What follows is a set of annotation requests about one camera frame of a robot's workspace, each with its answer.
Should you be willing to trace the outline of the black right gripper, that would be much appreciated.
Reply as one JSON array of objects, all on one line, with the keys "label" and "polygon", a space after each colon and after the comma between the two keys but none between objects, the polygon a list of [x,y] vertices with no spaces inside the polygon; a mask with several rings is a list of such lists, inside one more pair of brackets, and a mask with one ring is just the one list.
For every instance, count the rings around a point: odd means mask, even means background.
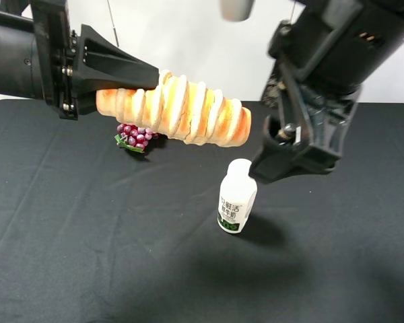
[{"label": "black right gripper", "polygon": [[[249,174],[265,184],[327,175],[343,155],[363,82],[404,43],[404,1],[303,1],[267,49],[275,59],[261,96],[272,113]],[[297,81],[281,81],[280,64]]]}]

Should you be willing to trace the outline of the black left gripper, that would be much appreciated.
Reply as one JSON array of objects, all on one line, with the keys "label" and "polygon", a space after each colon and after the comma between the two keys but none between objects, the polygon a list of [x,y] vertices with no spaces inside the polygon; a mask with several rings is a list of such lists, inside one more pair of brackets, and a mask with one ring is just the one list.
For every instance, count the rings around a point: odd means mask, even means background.
[{"label": "black left gripper", "polygon": [[0,1],[0,94],[42,100],[64,119],[96,111],[101,89],[155,89],[159,69],[88,25],[69,25],[66,1]]}]

